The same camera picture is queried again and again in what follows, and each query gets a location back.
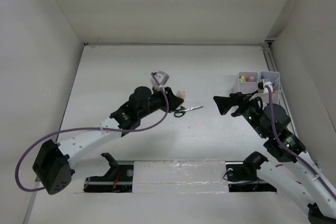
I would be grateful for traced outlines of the black handled scissors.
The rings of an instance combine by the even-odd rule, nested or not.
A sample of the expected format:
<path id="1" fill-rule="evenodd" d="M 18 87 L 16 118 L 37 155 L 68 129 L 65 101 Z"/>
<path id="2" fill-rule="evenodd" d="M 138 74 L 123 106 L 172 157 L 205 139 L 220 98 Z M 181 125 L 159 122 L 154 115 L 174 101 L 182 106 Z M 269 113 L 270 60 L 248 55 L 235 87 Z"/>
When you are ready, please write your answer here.
<path id="1" fill-rule="evenodd" d="M 194 110 L 198 110 L 202 108 L 203 106 L 195 106 L 195 107 L 190 107 L 190 108 L 185 108 L 183 106 L 180 106 L 178 109 L 174 111 L 174 117 L 181 118 L 189 111 L 194 111 Z"/>

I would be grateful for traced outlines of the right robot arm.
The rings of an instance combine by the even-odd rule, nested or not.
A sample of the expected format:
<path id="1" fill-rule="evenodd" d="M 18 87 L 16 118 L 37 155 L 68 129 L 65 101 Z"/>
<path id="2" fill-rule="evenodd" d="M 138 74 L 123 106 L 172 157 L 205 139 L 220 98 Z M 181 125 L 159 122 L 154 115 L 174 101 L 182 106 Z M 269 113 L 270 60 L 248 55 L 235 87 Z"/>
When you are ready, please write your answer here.
<path id="1" fill-rule="evenodd" d="M 310 223 L 335 223 L 335 187 L 316 167 L 304 144 L 288 130 L 291 119 L 285 109 L 273 103 L 271 92 L 267 94 L 267 105 L 256 92 L 213 97 L 220 115 L 236 107 L 231 116 L 242 116 L 266 139 L 264 148 L 278 161 L 275 165 L 254 151 L 242 162 L 227 164 L 223 179 L 238 188 L 264 181 L 290 198 Z"/>

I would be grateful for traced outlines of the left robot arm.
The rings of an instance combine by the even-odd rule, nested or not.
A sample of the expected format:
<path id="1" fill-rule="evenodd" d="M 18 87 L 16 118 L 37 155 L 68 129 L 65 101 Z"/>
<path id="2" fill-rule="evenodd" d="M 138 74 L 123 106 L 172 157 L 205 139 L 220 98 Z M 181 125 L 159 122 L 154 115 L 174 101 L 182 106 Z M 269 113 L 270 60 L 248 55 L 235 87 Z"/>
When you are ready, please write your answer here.
<path id="1" fill-rule="evenodd" d="M 118 163 L 111 154 L 101 153 L 100 159 L 94 161 L 83 158 L 110 140 L 144 131 L 140 128 L 143 118 L 158 110 L 172 113 L 183 102 L 183 98 L 176 96 L 169 87 L 138 87 L 128 101 L 99 126 L 79 128 L 79 135 L 59 143 L 45 138 L 34 161 L 33 171 L 50 195 L 61 192 L 70 182 L 81 178 L 112 180 L 117 175 Z"/>

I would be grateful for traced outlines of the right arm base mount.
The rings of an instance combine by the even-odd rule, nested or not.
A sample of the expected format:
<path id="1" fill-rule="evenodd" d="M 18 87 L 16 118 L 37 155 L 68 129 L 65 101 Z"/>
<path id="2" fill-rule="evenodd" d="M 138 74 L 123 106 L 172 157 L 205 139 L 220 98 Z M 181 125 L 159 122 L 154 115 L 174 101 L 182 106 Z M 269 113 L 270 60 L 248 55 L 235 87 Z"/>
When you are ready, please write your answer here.
<path id="1" fill-rule="evenodd" d="M 228 182 L 230 193 L 277 192 L 277 189 L 266 181 L 257 177 L 261 164 L 268 159 L 257 152 L 253 152 L 243 161 L 225 162 L 226 172 L 223 179 Z"/>

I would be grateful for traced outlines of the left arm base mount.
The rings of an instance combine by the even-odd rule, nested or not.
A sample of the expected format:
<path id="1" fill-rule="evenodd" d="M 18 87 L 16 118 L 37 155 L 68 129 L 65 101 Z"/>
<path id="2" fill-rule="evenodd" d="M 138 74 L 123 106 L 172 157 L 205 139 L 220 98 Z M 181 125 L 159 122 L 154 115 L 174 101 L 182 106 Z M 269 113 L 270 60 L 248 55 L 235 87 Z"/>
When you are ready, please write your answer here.
<path id="1" fill-rule="evenodd" d="M 101 156 L 107 160 L 109 169 L 102 176 L 86 178 L 85 193 L 131 193 L 133 186 L 134 161 L 118 162 L 109 153 Z"/>

